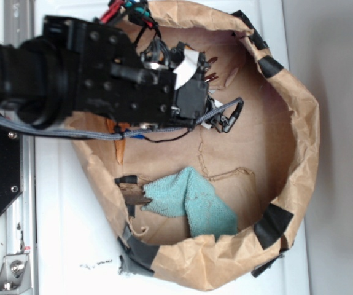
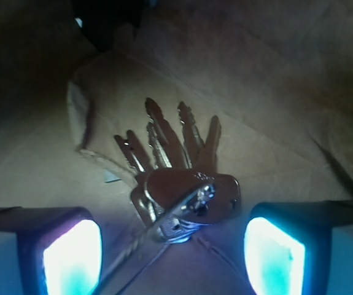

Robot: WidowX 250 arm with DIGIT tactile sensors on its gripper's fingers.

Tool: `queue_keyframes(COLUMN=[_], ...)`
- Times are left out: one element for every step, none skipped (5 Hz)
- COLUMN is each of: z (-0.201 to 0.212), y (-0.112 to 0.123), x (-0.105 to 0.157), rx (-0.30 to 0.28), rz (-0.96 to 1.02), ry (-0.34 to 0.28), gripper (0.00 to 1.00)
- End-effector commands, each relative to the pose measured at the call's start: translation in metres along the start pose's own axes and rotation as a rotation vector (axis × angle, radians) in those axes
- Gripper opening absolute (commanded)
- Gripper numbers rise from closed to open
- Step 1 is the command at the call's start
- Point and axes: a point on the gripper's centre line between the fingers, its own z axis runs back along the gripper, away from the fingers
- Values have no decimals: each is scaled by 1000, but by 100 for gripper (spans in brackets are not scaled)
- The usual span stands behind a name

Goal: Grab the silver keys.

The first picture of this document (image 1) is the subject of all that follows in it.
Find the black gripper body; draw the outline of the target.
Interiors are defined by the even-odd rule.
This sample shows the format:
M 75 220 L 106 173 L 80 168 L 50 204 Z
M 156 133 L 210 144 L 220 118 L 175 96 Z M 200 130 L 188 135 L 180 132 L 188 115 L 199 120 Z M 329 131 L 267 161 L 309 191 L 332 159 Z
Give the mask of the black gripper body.
M 205 55 L 187 44 L 168 48 L 155 38 L 137 53 L 122 30 L 75 22 L 71 49 L 79 54 L 75 111 L 151 129 L 193 129 L 205 122 L 226 133 L 243 109 L 237 98 L 231 115 L 223 114 L 209 96 Z

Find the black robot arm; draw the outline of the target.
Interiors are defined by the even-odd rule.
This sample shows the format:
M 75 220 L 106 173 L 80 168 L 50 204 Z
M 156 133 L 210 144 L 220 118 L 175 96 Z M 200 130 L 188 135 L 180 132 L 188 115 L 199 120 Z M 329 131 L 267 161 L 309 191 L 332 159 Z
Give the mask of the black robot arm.
M 0 109 L 14 111 L 33 133 L 59 124 L 74 111 L 118 123 L 193 129 L 203 122 L 229 132 L 230 117 L 209 95 L 203 53 L 159 38 L 137 52 L 119 28 L 48 16 L 42 34 L 21 46 L 0 45 Z

